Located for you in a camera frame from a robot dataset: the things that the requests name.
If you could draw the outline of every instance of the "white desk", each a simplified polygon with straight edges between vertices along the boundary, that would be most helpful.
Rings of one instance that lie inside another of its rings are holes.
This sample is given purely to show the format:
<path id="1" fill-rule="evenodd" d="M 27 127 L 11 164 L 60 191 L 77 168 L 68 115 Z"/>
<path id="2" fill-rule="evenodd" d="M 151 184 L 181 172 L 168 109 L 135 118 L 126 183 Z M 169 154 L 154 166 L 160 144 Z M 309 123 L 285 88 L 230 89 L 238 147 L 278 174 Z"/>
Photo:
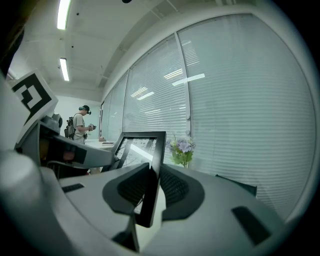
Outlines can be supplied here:
<path id="1" fill-rule="evenodd" d="M 103 142 L 100 142 L 98 139 L 86 139 L 85 140 L 85 145 L 97 148 L 97 149 L 112 149 L 114 146 L 111 145 L 103 145 Z"/>

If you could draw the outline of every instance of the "ceiling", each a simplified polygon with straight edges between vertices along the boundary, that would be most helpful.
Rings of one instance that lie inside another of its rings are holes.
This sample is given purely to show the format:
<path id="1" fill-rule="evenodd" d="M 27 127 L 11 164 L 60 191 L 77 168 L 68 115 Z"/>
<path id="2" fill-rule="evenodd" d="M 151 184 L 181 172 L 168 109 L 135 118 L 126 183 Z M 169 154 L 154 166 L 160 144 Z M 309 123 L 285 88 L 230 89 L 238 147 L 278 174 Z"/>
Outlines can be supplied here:
<path id="1" fill-rule="evenodd" d="M 21 77 L 37 68 L 50 87 L 99 94 L 137 38 L 183 5 L 198 1 L 71 0 L 66 30 L 57 29 L 59 2 L 40 1 L 34 9 L 10 69 Z M 63 79 L 60 58 L 67 59 L 69 82 Z"/>

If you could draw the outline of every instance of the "wall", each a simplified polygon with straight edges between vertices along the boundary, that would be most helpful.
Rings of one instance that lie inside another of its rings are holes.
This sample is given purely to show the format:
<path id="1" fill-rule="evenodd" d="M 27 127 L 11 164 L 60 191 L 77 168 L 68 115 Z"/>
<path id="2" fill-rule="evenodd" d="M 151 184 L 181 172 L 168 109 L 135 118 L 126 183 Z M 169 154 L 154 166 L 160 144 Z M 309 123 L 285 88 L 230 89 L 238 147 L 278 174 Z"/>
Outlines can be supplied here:
<path id="1" fill-rule="evenodd" d="M 314 60 L 300 36 L 299 32 L 292 25 L 290 20 L 280 9 L 274 6 L 270 1 L 255 1 L 254 4 L 224 5 L 211 3 L 197 3 L 186 5 L 178 13 L 164 18 L 150 27 L 125 53 L 119 63 L 116 65 L 113 73 L 108 79 L 104 89 L 101 101 L 108 95 L 121 76 L 149 49 L 165 39 L 169 35 L 177 32 L 187 26 L 201 22 L 210 18 L 232 15 L 232 14 L 253 14 L 269 26 L 287 45 L 297 62 L 299 63 L 312 95 L 315 111 L 316 133 L 320 131 L 320 102 L 319 102 L 319 74 Z M 314 155 L 319 155 L 320 136 L 316 137 Z M 315 157 L 313 160 L 307 185 L 302 192 L 300 199 L 287 220 L 302 214 L 315 193 L 320 172 L 318 166 L 320 159 Z"/>
<path id="2" fill-rule="evenodd" d="M 88 105 L 90 107 L 90 110 L 92 112 L 91 115 L 87 114 L 83 117 L 85 126 L 88 126 L 89 124 L 93 124 L 97 126 L 96 130 L 87 132 L 88 134 L 88 140 L 96 140 L 99 138 L 99 114 L 100 114 L 100 102 L 98 101 L 92 101 L 87 99 L 81 99 L 81 98 L 74 98 L 74 97 L 66 97 L 66 96 L 56 96 L 58 98 L 58 103 L 54 109 L 55 113 L 59 113 L 62 117 L 63 123 L 60 131 L 60 135 L 65 136 L 64 129 L 67 126 L 67 120 L 69 117 L 73 117 L 75 113 L 77 113 L 79 110 L 78 108 L 83 105 Z"/>
<path id="3" fill-rule="evenodd" d="M 54 80 L 50 82 L 49 87 L 55 95 L 95 102 L 99 102 L 101 99 L 102 88 L 94 88 L 93 84 L 85 82 Z"/>
<path id="4" fill-rule="evenodd" d="M 10 64 L 10 69 L 16 75 L 16 79 L 23 77 L 36 67 L 41 66 L 41 61 L 36 56 L 35 52 L 28 47 L 26 39 L 24 38 Z"/>

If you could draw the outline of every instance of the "window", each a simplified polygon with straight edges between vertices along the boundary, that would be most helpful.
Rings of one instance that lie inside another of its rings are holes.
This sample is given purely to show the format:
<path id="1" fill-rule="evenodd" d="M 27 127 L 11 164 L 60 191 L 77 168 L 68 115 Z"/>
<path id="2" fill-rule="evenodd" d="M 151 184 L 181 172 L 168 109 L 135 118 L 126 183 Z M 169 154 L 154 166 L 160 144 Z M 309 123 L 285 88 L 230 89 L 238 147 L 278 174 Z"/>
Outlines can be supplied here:
<path id="1" fill-rule="evenodd" d="M 111 91 L 107 126 L 107 140 L 110 142 L 116 142 L 122 133 L 127 76 L 128 72 L 122 76 Z"/>
<path id="2" fill-rule="evenodd" d="M 110 107 L 111 92 L 106 96 L 101 108 L 102 108 L 102 118 L 101 118 L 101 135 L 107 139 L 108 137 L 108 122 L 109 122 L 109 107 Z"/>
<path id="3" fill-rule="evenodd" d="M 313 103 L 297 61 L 252 15 L 229 15 L 178 33 L 189 85 L 190 168 L 257 186 L 286 218 L 311 169 Z"/>
<path id="4" fill-rule="evenodd" d="M 125 93 L 123 131 L 166 131 L 186 136 L 186 97 L 181 59 L 174 36 L 145 54 L 129 70 Z M 171 154 L 165 152 L 165 163 Z"/>

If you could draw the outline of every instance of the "man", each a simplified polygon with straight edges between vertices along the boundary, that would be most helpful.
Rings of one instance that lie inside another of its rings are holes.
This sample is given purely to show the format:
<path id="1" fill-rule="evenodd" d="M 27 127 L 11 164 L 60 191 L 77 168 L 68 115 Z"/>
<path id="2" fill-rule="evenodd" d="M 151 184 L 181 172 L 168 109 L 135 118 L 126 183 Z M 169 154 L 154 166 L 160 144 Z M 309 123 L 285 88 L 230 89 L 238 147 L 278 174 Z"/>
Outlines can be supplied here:
<path id="1" fill-rule="evenodd" d="M 79 107 L 79 112 L 73 117 L 73 127 L 75 128 L 73 140 L 80 144 L 85 144 L 86 131 L 92 131 L 93 127 L 85 127 L 83 116 L 86 114 L 91 115 L 90 108 L 87 105 Z"/>

